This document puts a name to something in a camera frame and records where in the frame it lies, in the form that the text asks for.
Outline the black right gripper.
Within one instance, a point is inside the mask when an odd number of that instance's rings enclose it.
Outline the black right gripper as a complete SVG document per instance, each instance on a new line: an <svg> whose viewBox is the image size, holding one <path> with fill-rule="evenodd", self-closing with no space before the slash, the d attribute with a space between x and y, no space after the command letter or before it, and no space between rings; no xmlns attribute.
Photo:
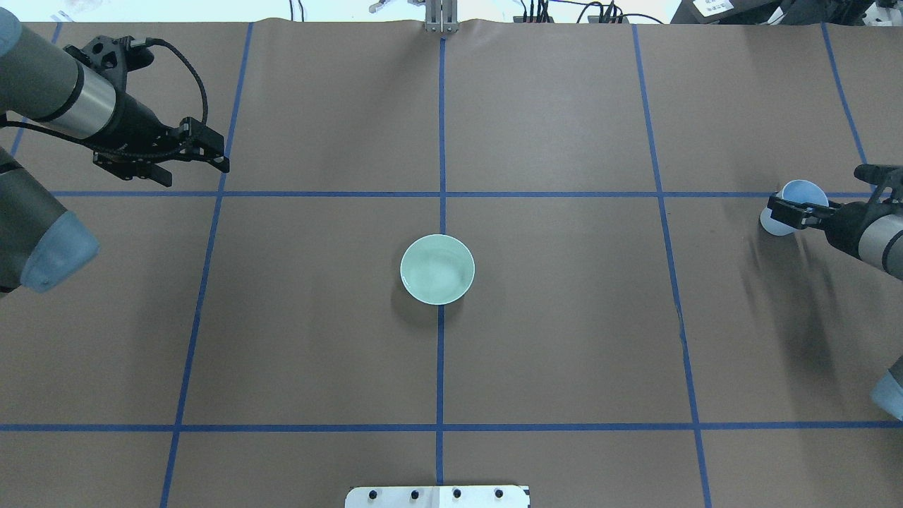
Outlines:
<svg viewBox="0 0 903 508"><path fill-rule="evenodd" d="M860 258L860 240L865 229L880 217L890 215L890 204L884 202L850 202L840 207L839 202L829 200L826 205L807 200L788 200L773 194L768 199L769 212L765 213L766 232L797 232L803 229L820 229L835 250L854 258ZM796 225L790 225L772 217L772 214L800 214L809 216Z"/></svg>

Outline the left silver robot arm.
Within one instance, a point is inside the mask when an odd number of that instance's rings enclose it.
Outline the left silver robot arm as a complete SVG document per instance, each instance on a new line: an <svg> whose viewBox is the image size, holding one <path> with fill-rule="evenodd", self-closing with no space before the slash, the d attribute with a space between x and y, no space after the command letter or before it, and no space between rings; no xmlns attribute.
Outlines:
<svg viewBox="0 0 903 508"><path fill-rule="evenodd" d="M132 96L133 72L166 49L197 85L201 112L174 125ZM2 10L2 130L30 132L90 154L91 163L123 182L172 186L166 163L203 163L227 174L226 138L210 125L210 99L197 68L161 37L99 35L63 47ZM96 235L72 209L2 149L1 286L43 294L99 254Z"/></svg>

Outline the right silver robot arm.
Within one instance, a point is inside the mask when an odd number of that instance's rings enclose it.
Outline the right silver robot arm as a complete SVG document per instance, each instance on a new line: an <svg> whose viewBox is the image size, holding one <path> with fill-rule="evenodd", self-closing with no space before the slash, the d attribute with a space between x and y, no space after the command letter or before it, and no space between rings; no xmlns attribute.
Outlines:
<svg viewBox="0 0 903 508"><path fill-rule="evenodd" d="M792 408L900 419L901 282L789 227L754 251Z"/></svg>

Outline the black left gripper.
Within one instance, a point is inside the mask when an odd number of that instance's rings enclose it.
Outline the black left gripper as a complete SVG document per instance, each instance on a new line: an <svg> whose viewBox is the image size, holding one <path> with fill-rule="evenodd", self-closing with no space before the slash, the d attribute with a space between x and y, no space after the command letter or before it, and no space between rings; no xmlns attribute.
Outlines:
<svg viewBox="0 0 903 508"><path fill-rule="evenodd" d="M206 163L220 173L230 172L222 134L194 118L165 125L130 95L116 96L113 114L92 136L92 145L92 163L124 181L149 179L171 187L171 172L158 165L171 161Z"/></svg>

